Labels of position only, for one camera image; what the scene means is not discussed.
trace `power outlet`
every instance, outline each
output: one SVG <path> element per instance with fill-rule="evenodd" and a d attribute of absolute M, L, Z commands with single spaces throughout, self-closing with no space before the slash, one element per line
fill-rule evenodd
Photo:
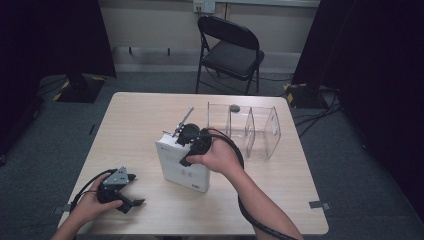
<path fill-rule="evenodd" d="M 193 1 L 193 12 L 195 13 L 215 13 L 214 1 Z"/>

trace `person's left hand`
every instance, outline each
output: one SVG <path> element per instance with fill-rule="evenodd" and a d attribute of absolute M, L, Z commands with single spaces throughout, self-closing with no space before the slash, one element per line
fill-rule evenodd
<path fill-rule="evenodd" d="M 97 200 L 97 189 L 100 183 L 109 177 L 110 174 L 106 173 L 98 177 L 93 184 L 91 185 L 90 190 L 84 194 L 84 196 L 79 201 L 78 205 L 72 211 L 70 217 L 77 217 L 79 221 L 87 223 L 96 219 L 102 213 L 107 212 L 111 209 L 120 207 L 123 202 L 121 200 L 115 200 L 108 203 L 100 203 Z"/>

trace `black folding chair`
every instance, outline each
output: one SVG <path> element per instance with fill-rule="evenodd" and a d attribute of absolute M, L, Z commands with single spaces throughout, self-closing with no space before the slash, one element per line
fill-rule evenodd
<path fill-rule="evenodd" d="M 218 75 L 223 73 L 247 81 L 245 95 L 249 92 L 253 75 L 256 72 L 256 92 L 258 92 L 259 65 L 265 54 L 260 50 L 256 36 L 244 26 L 214 16 L 199 18 L 197 25 L 201 34 L 202 48 L 197 72 L 196 93 L 199 91 L 199 83 L 213 87 L 200 81 L 202 66 L 215 70 Z M 210 48 L 206 36 L 216 38 L 219 42 Z"/>

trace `chair backrest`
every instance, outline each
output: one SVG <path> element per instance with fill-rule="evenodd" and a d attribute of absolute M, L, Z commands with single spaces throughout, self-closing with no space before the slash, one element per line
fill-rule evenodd
<path fill-rule="evenodd" d="M 259 50 L 259 41 L 249 29 L 214 16 L 203 16 L 197 21 L 200 33 L 244 48 Z"/>

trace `gray carpet floor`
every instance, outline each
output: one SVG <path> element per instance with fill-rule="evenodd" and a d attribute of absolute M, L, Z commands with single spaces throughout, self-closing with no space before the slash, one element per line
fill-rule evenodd
<path fill-rule="evenodd" d="M 238 81 L 203 79 L 221 86 Z M 287 74 L 261 74 L 258 93 L 282 96 Z M 67 203 L 107 106 L 115 92 L 194 93 L 196 73 L 118 73 L 109 78 L 96 101 L 61 103 L 52 101 L 62 76 L 43 79 L 45 99 L 38 117 L 28 126 L 0 168 L 0 239 L 49 239 L 60 216 L 53 208 Z M 201 85 L 202 94 L 223 94 Z M 228 90 L 228 94 L 239 94 Z M 330 102 L 332 93 L 325 93 Z M 322 109 L 292 109 L 295 122 Z M 303 133 L 311 122 L 298 127 Z M 357 129 L 343 111 L 317 121 L 301 136 L 320 199 L 330 204 L 325 212 L 330 230 L 307 239 L 424 239 L 424 227 L 391 176 L 362 148 Z M 81 237 L 79 239 L 112 239 Z"/>

